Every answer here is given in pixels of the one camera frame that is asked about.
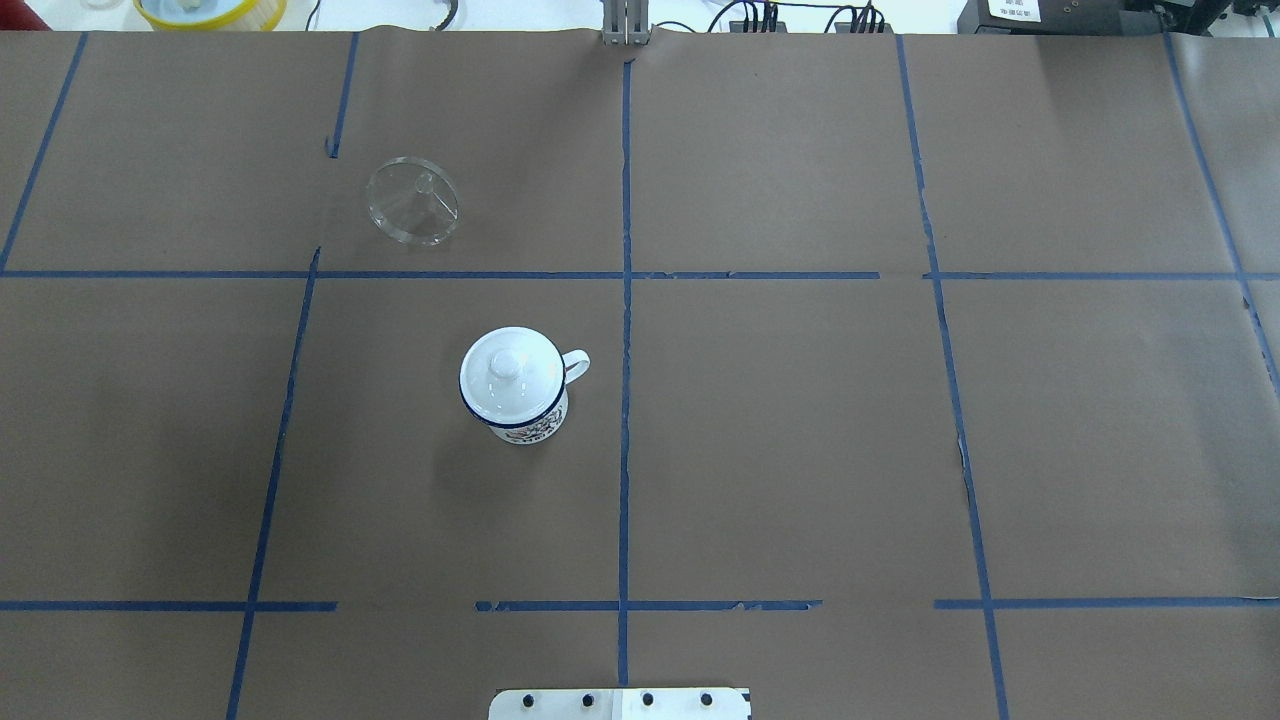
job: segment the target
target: blue tape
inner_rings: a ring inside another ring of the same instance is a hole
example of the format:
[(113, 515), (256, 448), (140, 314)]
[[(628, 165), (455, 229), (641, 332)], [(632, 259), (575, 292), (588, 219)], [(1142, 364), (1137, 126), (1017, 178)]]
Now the blue tape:
[(996, 612), (991, 605), (991, 580), (987, 575), (987, 551), (982, 542), (982, 519), (978, 515), (978, 493), (973, 487), (973, 465), (969, 461), (969, 439), (965, 433), (964, 409), (960, 404), (960, 383), (956, 379), (955, 355), (951, 350), (951, 329), (947, 325), (946, 300), (942, 295), (942, 281), (938, 279), (938, 251), (933, 238), (933, 222), (924, 201), (924, 163), (920, 159), (920, 138), (915, 127), (915, 108), (911, 102), (911, 79), (906, 68), (906, 47), (902, 36), (897, 41), (897, 64), (902, 79), (902, 101), (906, 105), (906, 126), (911, 140), (911, 158), (915, 163), (915, 188), (920, 199), (920, 222), (929, 252), (929, 272), (932, 273), (933, 302), (938, 315), (938, 332), (942, 336), (942, 355), (947, 368), (947, 386), (951, 389), (951, 414), (955, 418), (956, 441), (960, 445), (960, 465), (964, 473), (965, 493), (969, 500), (969, 534), (973, 539), (973, 556), (978, 566), (978, 589), (982, 593), (983, 620), (987, 626), (987, 652), (991, 657), (991, 676), (996, 689), (996, 710), (1000, 720), (1009, 720), (1009, 701), (1005, 694), (1005, 670), (1000, 659), (1000, 638), (996, 634)]
[(1222, 199), (1217, 193), (1217, 183), (1213, 182), (1213, 173), (1208, 169), (1208, 159), (1204, 158), (1204, 147), (1199, 141), (1199, 132), (1196, 129), (1196, 120), (1192, 118), (1190, 106), (1187, 104), (1187, 92), (1183, 90), (1183, 74), (1178, 69), (1178, 56), (1174, 53), (1172, 37), (1165, 33), (1165, 55), (1169, 58), (1169, 72), (1174, 78), (1174, 94), (1178, 96), (1178, 106), (1183, 111), (1183, 122), (1187, 124), (1187, 135), (1190, 137), (1192, 149), (1196, 151), (1196, 163), (1199, 164), (1201, 176), (1204, 178), (1204, 187), (1208, 190), (1210, 200), (1213, 204), (1213, 215), (1217, 218), (1219, 228), (1222, 231), (1222, 240), (1226, 242), (1226, 251), (1231, 256), (1231, 268), (1240, 283), (1240, 293), (1248, 305), (1249, 320), (1253, 323), (1253, 336), (1258, 341), (1262, 351), (1262, 360), (1267, 366), (1267, 377), (1271, 379), (1271, 392), (1280, 398), (1280, 373), (1276, 372), (1275, 355), (1271, 354), (1271, 343), (1267, 342), (1267, 332), (1262, 328), (1262, 319), (1258, 316), (1258, 306), (1253, 302), (1253, 291), (1245, 279), (1244, 265), (1240, 263), (1240, 254), (1235, 247), (1235, 237), (1231, 227), (1226, 223), (1226, 213), (1222, 210)]
[(88, 33), (82, 32), (79, 41), (76, 44), (76, 54), (72, 55), (72, 64), (67, 68), (67, 76), (63, 78), (63, 88), (58, 92), (54, 111), (49, 115), (49, 124), (45, 126), (45, 137), (40, 140), (40, 149), (36, 150), (36, 159), (31, 164), (31, 173), (27, 174), (27, 184), (23, 186), (22, 197), (18, 199), (18, 209), (13, 213), (13, 222), (9, 223), (9, 234), (5, 236), (4, 250), (0, 250), (0, 273), (4, 273), (5, 266), (9, 264), (9, 254), (13, 252), (14, 241), (18, 240), (18, 228), (22, 227), (22, 217), (27, 213), (27, 202), (31, 200), (32, 191), (36, 190), (36, 178), (40, 176), (40, 167), (45, 163), (45, 152), (49, 151), (49, 142), (54, 138), (54, 128), (58, 127), (58, 118), (63, 114), (63, 105), (67, 104), (67, 94), (72, 90), (72, 79), (76, 77), (76, 69), (79, 68), (79, 60), (84, 54), (84, 44), (87, 41)]
[[(1143, 607), (1267, 607), (1280, 609), (1276, 597), (1032, 597), (997, 598), (996, 610), (1121, 610)], [(982, 610), (980, 600), (936, 600), (934, 610)]]
[(257, 551), (253, 555), (253, 574), (248, 582), (248, 605), (244, 621), (241, 625), (239, 651), (236, 653), (236, 673), (232, 675), (230, 697), (227, 701), (227, 720), (236, 720), (239, 711), (239, 692), (244, 682), (244, 664), (248, 661), (250, 639), (253, 635), (253, 605), (257, 603), (259, 589), (262, 585), (262, 566), (266, 562), (266, 546), (271, 537), (271, 516), (275, 512), (275, 495), (280, 486), (280, 464), (284, 457), (284, 439), (289, 432), (289, 418), (293, 414), (293, 391), (297, 386), (298, 357), (302, 355), (302, 338), (307, 332), (311, 316), (311, 296), (315, 293), (316, 273), (320, 266), (320, 249), (311, 256), (307, 272), (307, 287), (302, 293), (302, 310), (298, 313), (298, 331), (293, 337), (293, 356), (289, 360), (289, 379), (284, 386), (284, 405), (280, 410), (280, 429), (275, 436), (275, 455), (271, 457), (271, 477), (266, 484), (266, 502), (262, 506), (262, 524), (257, 532)]
[(259, 601), (253, 605), (255, 612), (337, 612), (337, 602), (282, 602)]
[(806, 612), (822, 606), (820, 600), (632, 600), (636, 612)]
[(477, 602), (476, 612), (617, 612), (612, 600), (503, 600)]
[(334, 612), (337, 602), (259, 602), (184, 600), (0, 600), (0, 612)]
[(771, 272), (733, 272), (733, 270), (698, 270), (673, 273), (643, 272), (632, 273), (637, 281), (878, 281), (879, 273), (864, 272), (815, 272), (815, 273), (771, 273)]
[(324, 270), (321, 279), (467, 279), (467, 281), (618, 281), (616, 272), (526, 272), (526, 270)]
[(925, 273), (941, 281), (1235, 281), (1233, 273)]
[[(822, 606), (820, 600), (631, 600), (628, 612), (805, 612)], [(477, 602), (476, 612), (617, 612), (612, 600), (503, 600)]]
[(244, 666), (248, 664), (248, 643), (253, 637), (253, 611), (244, 612), (241, 621), (241, 643), (236, 652), (236, 670), (232, 673), (232, 691), (227, 698), (227, 720), (236, 720), (239, 712), (239, 693), (244, 685)]
[(631, 63), (622, 64), (622, 413), (618, 465), (618, 687), (628, 683), (631, 553)]
[(303, 279), (305, 270), (9, 270), (10, 278), (68, 279)]
[(325, 151), (330, 158), (338, 156), (338, 147), (342, 145), (342, 126), (347, 120), (347, 100), (351, 97), (351, 76), (356, 70), (356, 47), (360, 45), (360, 33), (351, 33), (351, 49), (347, 51), (347, 77), (342, 81), (342, 100), (338, 101), (338, 122), (333, 127), (333, 138), (324, 138)]

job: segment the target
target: cable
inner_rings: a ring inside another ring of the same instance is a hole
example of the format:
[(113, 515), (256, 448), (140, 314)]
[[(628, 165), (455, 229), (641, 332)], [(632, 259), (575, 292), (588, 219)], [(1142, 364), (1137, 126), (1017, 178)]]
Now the cable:
[[(716, 23), (718, 23), (719, 19), (724, 17), (724, 13), (727, 13), (728, 9), (732, 8), (733, 5), (746, 5), (748, 8), (750, 8), (751, 9), (751, 17), (754, 18), (753, 23), (759, 19), (759, 15), (756, 14), (758, 10), (755, 8), (755, 3), (753, 3), (751, 0), (733, 0), (728, 5), (724, 5), (723, 8), (721, 8), (721, 12), (716, 13), (716, 17), (712, 18), (712, 24), (707, 26), (707, 32), (714, 31), (716, 29)], [(746, 23), (746, 10), (742, 12), (742, 23), (744, 23), (742, 27), (746, 27), (746, 24), (745, 24)]]
[(663, 22), (660, 22), (660, 23), (658, 23), (658, 24), (655, 24), (653, 27), (662, 27), (662, 26), (676, 26), (676, 27), (682, 27), (682, 28), (687, 29), (689, 32), (698, 32), (696, 29), (686, 26), (685, 23), (677, 22), (677, 20), (663, 20)]
[(453, 22), (453, 18), (457, 17), (457, 14), (458, 14), (458, 0), (449, 0), (449, 13), (444, 15), (444, 19), (440, 20), (440, 24), (433, 27), (431, 29), (439, 32), (449, 27), (449, 23)]
[(311, 20), (315, 19), (316, 10), (319, 10), (319, 9), (320, 9), (320, 0), (316, 0), (316, 4), (311, 6), (311, 14), (307, 15), (307, 24), (302, 26), (303, 31), (311, 29)]
[(849, 10), (849, 13), (854, 15), (854, 19), (850, 22), (858, 20), (858, 8), (854, 8), (852, 5), (842, 5), (831, 14), (831, 19), (827, 20), (827, 27), (822, 28), (823, 35), (831, 32), (831, 27), (836, 24), (836, 18), (838, 18), (840, 13), (844, 13), (845, 10)]

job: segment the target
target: label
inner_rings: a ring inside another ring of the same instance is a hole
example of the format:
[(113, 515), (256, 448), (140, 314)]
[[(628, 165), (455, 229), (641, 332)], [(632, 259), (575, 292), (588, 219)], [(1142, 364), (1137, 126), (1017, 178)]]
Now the label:
[(987, 9), (992, 15), (1006, 20), (1039, 22), (1039, 0), (987, 0)]

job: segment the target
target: metal bracket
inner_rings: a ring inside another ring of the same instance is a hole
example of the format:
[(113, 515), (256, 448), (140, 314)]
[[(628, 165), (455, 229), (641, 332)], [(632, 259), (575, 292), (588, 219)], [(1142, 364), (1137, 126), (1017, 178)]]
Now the metal bracket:
[(605, 45), (649, 44), (649, 0), (603, 0)]
[(489, 720), (750, 720), (740, 688), (502, 691)]

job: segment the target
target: white mug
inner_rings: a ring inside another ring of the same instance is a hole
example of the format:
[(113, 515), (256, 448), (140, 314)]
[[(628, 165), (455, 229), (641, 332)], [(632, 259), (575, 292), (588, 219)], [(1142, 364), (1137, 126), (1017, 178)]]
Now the white mug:
[(549, 438), (568, 415), (568, 384), (591, 366), (582, 350), (561, 355), (544, 334), (498, 328), (462, 357), (462, 402), (499, 438), (532, 445)]

